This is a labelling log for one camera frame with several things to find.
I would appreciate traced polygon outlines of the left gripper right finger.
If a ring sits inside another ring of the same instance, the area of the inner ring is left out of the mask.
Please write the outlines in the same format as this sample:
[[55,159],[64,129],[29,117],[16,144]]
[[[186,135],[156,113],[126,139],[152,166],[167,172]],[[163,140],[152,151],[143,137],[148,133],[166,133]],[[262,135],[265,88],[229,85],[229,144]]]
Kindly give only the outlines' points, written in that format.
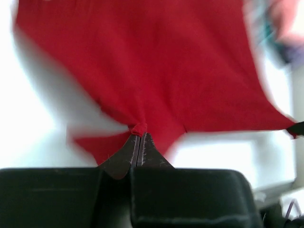
[[156,149],[152,136],[145,133],[140,142],[138,167],[173,169],[174,167]]

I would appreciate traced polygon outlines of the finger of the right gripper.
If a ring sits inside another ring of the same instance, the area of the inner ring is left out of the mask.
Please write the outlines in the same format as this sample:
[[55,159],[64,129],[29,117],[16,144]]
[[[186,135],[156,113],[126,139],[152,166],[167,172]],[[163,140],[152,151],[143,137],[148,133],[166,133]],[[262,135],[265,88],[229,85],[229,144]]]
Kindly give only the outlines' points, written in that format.
[[298,122],[288,127],[287,132],[293,137],[304,136],[304,122]]

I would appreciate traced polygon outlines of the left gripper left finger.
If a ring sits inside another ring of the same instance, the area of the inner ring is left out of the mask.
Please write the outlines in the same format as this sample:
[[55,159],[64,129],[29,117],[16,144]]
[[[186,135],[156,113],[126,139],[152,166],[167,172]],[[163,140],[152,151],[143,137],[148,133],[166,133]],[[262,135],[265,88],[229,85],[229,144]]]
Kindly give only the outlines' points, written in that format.
[[141,138],[131,135],[121,149],[98,167],[115,180],[123,179],[136,167]]

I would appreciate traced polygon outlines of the red t shirt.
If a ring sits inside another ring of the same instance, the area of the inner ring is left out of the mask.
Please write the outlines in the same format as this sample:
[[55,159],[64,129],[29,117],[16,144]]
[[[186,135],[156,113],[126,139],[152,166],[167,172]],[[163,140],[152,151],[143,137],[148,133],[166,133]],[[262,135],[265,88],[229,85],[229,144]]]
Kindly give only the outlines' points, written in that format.
[[286,130],[259,82],[242,0],[21,0],[16,25],[102,112],[128,126],[74,136],[101,164],[130,135],[161,154],[184,133]]

